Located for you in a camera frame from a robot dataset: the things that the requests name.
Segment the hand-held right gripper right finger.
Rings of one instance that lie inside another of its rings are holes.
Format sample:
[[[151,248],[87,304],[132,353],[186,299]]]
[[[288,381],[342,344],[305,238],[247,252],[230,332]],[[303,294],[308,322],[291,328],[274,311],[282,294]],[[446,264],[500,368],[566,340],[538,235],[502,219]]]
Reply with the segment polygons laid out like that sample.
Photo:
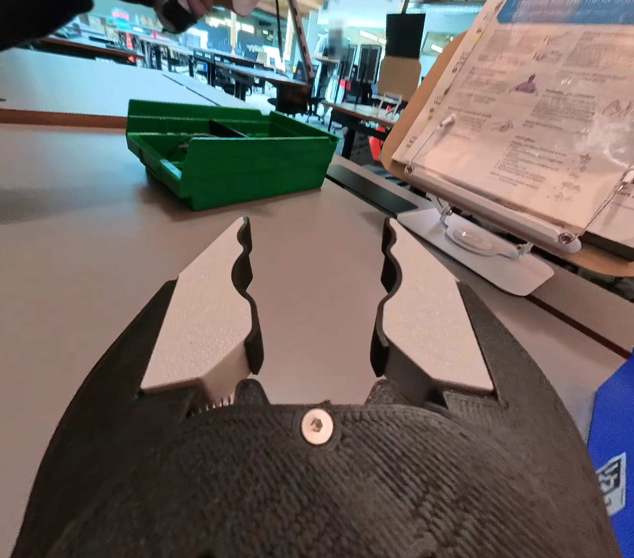
[[[413,405],[453,392],[492,398],[495,386],[455,276],[395,218],[384,221],[384,263],[370,363]]]

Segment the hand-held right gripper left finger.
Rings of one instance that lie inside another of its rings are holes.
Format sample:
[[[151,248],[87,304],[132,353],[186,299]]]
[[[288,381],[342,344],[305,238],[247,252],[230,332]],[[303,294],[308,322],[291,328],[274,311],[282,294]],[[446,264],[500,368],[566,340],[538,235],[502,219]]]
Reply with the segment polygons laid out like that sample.
[[[250,221],[237,218],[176,281],[141,390],[196,388],[207,402],[229,402],[264,361],[252,282]]]

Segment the green plastic bin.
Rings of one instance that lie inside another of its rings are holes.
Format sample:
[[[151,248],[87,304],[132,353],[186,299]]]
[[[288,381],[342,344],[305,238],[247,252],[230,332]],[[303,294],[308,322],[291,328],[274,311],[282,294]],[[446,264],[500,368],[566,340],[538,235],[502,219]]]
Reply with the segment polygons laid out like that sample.
[[[179,135],[221,138],[183,161]],[[321,188],[338,138],[273,111],[130,100],[125,137],[146,171],[195,212]]]

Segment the blue bin with white label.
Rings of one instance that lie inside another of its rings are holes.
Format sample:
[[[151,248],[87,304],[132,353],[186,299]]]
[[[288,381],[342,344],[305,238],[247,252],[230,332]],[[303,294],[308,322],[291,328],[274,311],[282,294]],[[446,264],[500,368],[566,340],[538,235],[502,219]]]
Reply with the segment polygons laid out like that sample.
[[[597,390],[588,452],[621,553],[633,556],[633,358]]]

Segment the background wooden desk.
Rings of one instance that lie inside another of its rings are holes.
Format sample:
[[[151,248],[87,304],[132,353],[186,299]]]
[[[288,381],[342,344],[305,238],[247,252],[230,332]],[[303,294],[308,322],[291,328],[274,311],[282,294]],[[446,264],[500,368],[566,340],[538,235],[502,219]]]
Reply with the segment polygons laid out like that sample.
[[[321,104],[330,110],[332,123],[341,125],[350,121],[353,123],[372,123],[389,130],[395,126],[400,117],[400,113],[387,112],[378,106],[329,101],[321,101]]]

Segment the black hanging panel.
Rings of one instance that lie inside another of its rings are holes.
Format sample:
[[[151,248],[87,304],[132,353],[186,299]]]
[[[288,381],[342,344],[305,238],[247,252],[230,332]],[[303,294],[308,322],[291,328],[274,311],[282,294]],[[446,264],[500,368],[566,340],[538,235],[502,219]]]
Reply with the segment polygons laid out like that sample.
[[[425,13],[393,13],[385,18],[385,57],[419,60]]]

